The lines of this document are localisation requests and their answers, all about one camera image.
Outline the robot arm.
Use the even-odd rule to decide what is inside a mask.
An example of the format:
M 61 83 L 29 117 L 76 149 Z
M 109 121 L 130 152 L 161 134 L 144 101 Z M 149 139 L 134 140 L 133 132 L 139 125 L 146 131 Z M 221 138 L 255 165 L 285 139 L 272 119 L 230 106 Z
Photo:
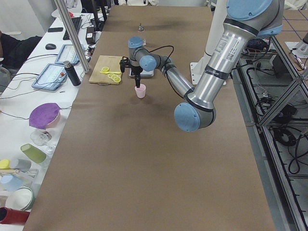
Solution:
M 257 37 L 275 36 L 282 29 L 283 0 L 219 0 L 215 17 L 219 10 L 226 12 L 221 23 L 224 31 L 196 86 L 180 73 L 168 56 L 153 54 L 144 48 L 140 37 L 128 40 L 129 57 L 120 61 L 122 72 L 125 68 L 133 71 L 136 88 L 141 86 L 143 70 L 158 69 L 163 73 L 173 90 L 185 100 L 175 108 L 174 118 L 178 127 L 186 132 L 208 127 L 214 122 L 214 99 L 247 43 Z

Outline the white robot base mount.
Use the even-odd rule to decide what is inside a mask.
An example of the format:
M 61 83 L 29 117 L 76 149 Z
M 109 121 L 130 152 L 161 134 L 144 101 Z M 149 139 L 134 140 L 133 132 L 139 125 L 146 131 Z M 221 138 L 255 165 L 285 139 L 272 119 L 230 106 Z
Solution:
M 224 32 L 223 22 L 227 16 L 227 0 L 210 0 L 209 1 L 213 19 L 209 30 L 208 39 L 205 46 L 203 57 L 197 63 L 191 63 L 191 78 L 193 85 L 199 82 L 206 65 L 209 63 L 214 50 Z

